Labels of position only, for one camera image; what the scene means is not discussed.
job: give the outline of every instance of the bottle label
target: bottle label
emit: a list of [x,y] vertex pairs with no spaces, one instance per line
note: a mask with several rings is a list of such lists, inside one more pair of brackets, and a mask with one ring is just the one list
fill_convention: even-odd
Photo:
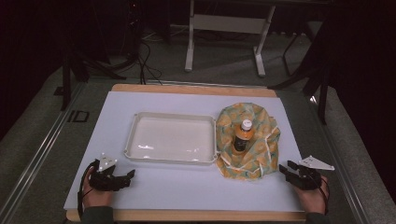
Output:
[[243,151],[247,147],[247,144],[248,144],[248,140],[235,137],[235,141],[233,142],[233,147],[235,147],[235,150],[237,151]]

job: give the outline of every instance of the bottle cap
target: bottle cap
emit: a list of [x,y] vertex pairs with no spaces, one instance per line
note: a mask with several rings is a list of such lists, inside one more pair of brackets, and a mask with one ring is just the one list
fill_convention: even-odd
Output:
[[251,129],[251,121],[249,119],[244,119],[244,121],[242,121],[241,128],[245,131],[249,131]]

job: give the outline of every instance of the black cable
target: black cable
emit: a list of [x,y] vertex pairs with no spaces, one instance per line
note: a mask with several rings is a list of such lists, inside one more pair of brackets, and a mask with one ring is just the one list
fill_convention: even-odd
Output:
[[140,84],[146,85],[146,79],[145,79],[145,67],[146,63],[149,59],[149,55],[151,54],[151,48],[149,47],[148,44],[146,44],[144,41],[141,42],[142,45],[146,46],[148,48],[148,55],[146,56],[146,59],[143,60],[143,63],[140,61],[140,57],[137,58],[137,60],[140,63]]
[[[152,77],[154,77],[154,79],[156,79],[161,85],[162,85],[162,83],[161,83],[161,81],[160,81],[160,77],[163,75],[163,72],[161,72],[160,70],[158,70],[158,69],[156,69],[156,68],[152,68],[152,67],[150,67],[150,66],[148,66],[148,65],[146,65],[146,69],[148,70],[148,72],[151,74],[151,76]],[[156,71],[156,72],[158,72],[158,73],[160,73],[157,77],[151,72],[151,70],[154,70],[154,71]]]
[[[141,8],[142,6],[141,6],[141,4],[136,4],[134,2],[134,0],[126,0],[125,4],[126,4],[126,6],[129,6],[129,9],[128,9],[128,12],[124,15],[126,29],[124,32],[124,39],[122,42],[122,47],[121,47],[120,53],[122,53],[122,51],[124,49],[127,28],[129,27],[133,34],[132,42],[134,45],[134,49],[137,49],[139,46],[141,32],[142,32],[142,29],[144,28],[144,26],[142,24],[142,8]],[[111,73],[117,72],[121,69],[125,69],[128,66],[130,66],[129,68],[132,68],[133,64],[137,60],[137,57],[138,57],[137,53],[132,51],[132,52],[128,53],[124,62],[115,64],[115,65],[107,65],[104,63],[100,63],[100,62],[85,62],[85,64],[87,66],[89,66],[90,68],[101,72],[102,74],[106,74],[113,78],[117,78],[117,76],[112,76]]]
[[93,162],[90,163],[90,165],[85,169],[84,174],[81,177],[81,182],[79,183],[79,190],[78,190],[78,215],[79,215],[80,219],[82,218],[82,214],[84,213],[83,209],[82,209],[82,199],[84,198],[84,196],[86,194],[83,195],[82,193],[84,192],[83,187],[84,187],[85,176],[87,175],[87,173],[90,170],[90,168],[94,167],[96,163],[97,163],[97,161],[93,161]]
[[330,188],[329,188],[329,184],[328,184],[323,178],[321,178],[321,180],[324,181],[324,183],[326,184],[327,190],[329,191],[329,195],[326,196],[326,194],[324,193],[323,189],[321,188],[321,186],[319,186],[319,185],[317,184],[317,182],[314,180],[314,178],[313,178],[310,174],[307,174],[307,175],[309,176],[309,178],[312,179],[312,181],[315,183],[315,185],[316,185],[316,186],[318,187],[318,189],[320,190],[320,193],[321,193],[322,196],[323,196],[323,201],[324,201],[324,206],[325,206],[325,208],[324,208],[324,215],[327,215],[327,214],[329,213],[328,204],[329,204],[329,198],[330,198]]
[[92,189],[90,189],[88,192],[86,192],[84,195],[82,195],[82,198],[84,198],[85,197],[85,195],[87,195],[89,192],[91,192],[93,190],[93,188]]

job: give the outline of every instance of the floral cloth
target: floral cloth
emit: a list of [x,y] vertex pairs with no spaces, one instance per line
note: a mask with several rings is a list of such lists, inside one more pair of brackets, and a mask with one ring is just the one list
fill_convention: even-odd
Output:
[[[234,155],[232,151],[235,127],[244,119],[252,120],[253,137],[246,153]],[[216,122],[216,140],[219,170],[227,178],[254,180],[277,169],[280,130],[276,120],[267,111],[253,103],[239,103],[224,108]]]

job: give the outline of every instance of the wooden table edge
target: wooden table edge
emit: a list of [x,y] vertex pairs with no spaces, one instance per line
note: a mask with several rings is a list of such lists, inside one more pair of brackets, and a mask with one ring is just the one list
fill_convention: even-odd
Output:
[[116,84],[113,86],[112,91],[277,97],[275,91],[265,89],[264,87],[241,88],[241,87],[208,87],[208,86],[184,86],[184,85],[161,86],[161,85]]
[[[78,210],[67,210],[70,221],[79,221]],[[305,212],[114,210],[115,221],[304,221]]]
[[[265,88],[116,84],[111,90],[277,97],[274,91]],[[67,210],[66,217],[71,221],[79,221],[78,210]],[[267,211],[114,210],[113,217],[116,221],[303,221],[305,220],[305,213]]]

